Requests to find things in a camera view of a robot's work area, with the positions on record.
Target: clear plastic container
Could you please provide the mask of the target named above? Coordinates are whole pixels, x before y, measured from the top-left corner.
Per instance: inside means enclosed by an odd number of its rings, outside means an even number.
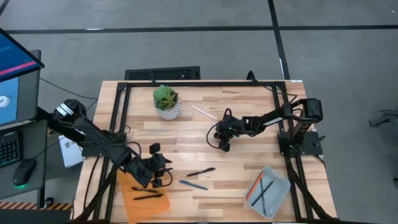
[[[256,183],[259,176],[262,174],[262,189],[266,189],[266,187],[272,182],[272,185],[265,191],[263,198],[260,199],[252,206],[258,196],[261,195],[261,182],[259,181],[258,184],[253,189],[251,195],[246,200],[248,194],[250,193],[251,189],[253,188],[254,184]],[[282,201],[285,199],[287,192],[290,189],[290,182],[285,178],[278,174],[274,169],[271,167],[264,167],[259,175],[254,179],[254,182],[251,184],[249,190],[244,195],[245,202],[255,209],[256,212],[260,213],[265,218],[273,218],[276,211],[280,207]]]

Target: succulent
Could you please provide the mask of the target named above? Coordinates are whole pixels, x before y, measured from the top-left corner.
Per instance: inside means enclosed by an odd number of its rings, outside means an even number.
[[[154,91],[155,105],[161,110],[173,108],[177,102],[177,97],[178,93],[165,85],[161,85]]]

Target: potted plant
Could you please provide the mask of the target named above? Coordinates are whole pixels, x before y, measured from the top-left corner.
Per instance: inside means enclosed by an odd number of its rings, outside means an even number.
[[[178,93],[168,86],[161,85],[154,91],[156,112],[163,119],[174,119],[180,114],[181,101]]]

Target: white paper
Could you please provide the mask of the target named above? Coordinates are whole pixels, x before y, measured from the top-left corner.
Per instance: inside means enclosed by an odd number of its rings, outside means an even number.
[[[59,136],[58,138],[61,145],[63,165],[65,165],[66,168],[83,162],[83,157],[81,156],[82,148],[78,146],[78,144],[65,136]]]

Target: monitor screen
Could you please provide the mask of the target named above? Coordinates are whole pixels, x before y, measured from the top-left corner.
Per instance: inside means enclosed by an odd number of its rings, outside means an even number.
[[[0,82],[43,67],[43,63],[0,29]]]

